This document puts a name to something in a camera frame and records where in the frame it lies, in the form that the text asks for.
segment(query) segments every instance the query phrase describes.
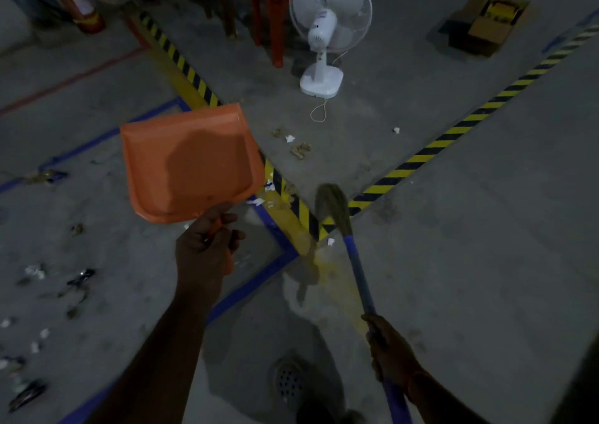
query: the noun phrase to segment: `fire extinguisher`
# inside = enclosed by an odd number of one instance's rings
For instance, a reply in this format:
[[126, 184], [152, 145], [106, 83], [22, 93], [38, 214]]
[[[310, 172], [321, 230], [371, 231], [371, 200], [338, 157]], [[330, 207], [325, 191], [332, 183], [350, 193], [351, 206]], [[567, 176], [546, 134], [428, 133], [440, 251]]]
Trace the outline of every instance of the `fire extinguisher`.
[[106, 28], [102, 17], [89, 0], [58, 0], [71, 14], [79, 30], [86, 33], [98, 33]]

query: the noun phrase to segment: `white electric fan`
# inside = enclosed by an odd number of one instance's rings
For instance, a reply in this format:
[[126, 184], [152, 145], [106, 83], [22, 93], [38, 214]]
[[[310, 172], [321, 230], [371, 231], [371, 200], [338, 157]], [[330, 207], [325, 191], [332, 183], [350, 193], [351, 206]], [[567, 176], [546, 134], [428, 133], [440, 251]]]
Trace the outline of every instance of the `white electric fan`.
[[368, 31], [372, 20], [371, 0], [290, 0], [291, 20], [299, 34], [317, 52], [299, 82], [302, 91], [329, 99], [337, 95], [343, 72], [326, 64], [326, 52], [345, 52]]

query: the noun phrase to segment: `fan base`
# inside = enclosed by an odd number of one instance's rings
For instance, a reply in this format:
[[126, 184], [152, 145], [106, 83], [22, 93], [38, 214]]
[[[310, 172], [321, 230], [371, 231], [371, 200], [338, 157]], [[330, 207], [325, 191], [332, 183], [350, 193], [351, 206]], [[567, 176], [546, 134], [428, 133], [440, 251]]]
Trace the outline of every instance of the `fan base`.
[[325, 78], [322, 82], [314, 82], [315, 74], [316, 63], [310, 65], [304, 71], [304, 75], [299, 81], [299, 87], [306, 95], [317, 96], [323, 99], [330, 99], [337, 95], [341, 81], [343, 80], [343, 71], [334, 66], [327, 66]]

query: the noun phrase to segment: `fan stand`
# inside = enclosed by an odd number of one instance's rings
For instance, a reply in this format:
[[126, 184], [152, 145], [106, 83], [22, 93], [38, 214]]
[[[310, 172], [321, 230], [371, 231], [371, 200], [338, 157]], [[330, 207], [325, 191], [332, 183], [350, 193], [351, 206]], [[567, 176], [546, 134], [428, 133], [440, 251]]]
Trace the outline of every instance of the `fan stand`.
[[326, 64], [326, 51], [324, 51], [319, 52], [316, 63], [304, 71], [299, 87], [306, 95], [330, 99], [337, 95], [342, 80], [343, 71]]

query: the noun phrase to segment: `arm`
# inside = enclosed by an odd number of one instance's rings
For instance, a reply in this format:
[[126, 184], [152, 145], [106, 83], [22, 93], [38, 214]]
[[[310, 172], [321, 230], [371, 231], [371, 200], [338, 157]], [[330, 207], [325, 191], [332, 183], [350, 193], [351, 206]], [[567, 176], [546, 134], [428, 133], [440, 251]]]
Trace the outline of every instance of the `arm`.
[[[87, 424], [180, 423], [195, 374], [204, 324], [221, 294], [226, 250], [239, 247], [243, 232], [224, 224], [231, 204], [209, 209], [177, 239], [177, 288], [171, 305]], [[206, 234], [221, 219], [212, 240]]]
[[422, 368], [408, 342], [387, 320], [371, 314], [362, 318], [376, 326], [386, 342], [380, 344], [368, 335], [378, 381], [385, 376], [399, 386], [426, 424], [486, 424]]

